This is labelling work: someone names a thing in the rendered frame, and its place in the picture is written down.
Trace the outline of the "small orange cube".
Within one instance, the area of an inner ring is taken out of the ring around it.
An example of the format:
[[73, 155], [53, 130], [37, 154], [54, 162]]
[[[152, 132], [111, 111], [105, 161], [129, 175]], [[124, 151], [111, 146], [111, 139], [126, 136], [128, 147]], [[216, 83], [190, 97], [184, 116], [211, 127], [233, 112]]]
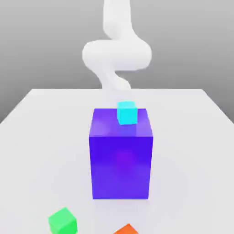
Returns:
[[128, 223], [119, 230], [117, 230], [116, 232], [114, 232], [114, 234], [139, 234], [139, 233], [131, 224]]

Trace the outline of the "large purple box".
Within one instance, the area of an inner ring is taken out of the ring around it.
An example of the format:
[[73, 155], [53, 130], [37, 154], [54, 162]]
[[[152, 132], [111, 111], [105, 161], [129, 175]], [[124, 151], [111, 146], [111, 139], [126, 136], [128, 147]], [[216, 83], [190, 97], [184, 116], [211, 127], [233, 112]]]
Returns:
[[96, 108], [89, 133], [93, 199], [148, 199], [153, 133], [146, 109], [120, 125], [117, 110]]

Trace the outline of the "small green cube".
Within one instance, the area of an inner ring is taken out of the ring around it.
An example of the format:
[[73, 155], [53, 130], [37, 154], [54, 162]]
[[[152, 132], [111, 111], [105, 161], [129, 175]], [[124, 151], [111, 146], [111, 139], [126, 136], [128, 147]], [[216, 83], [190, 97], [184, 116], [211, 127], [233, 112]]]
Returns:
[[48, 218], [52, 234], [78, 234], [77, 219], [64, 207]]

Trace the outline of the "small cyan cube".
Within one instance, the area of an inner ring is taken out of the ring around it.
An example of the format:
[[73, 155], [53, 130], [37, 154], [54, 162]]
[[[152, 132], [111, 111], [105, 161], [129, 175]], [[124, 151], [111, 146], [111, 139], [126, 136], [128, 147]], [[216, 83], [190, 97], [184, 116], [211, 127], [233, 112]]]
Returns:
[[138, 109], [133, 101], [121, 101], [117, 104], [117, 119], [120, 125], [137, 124]]

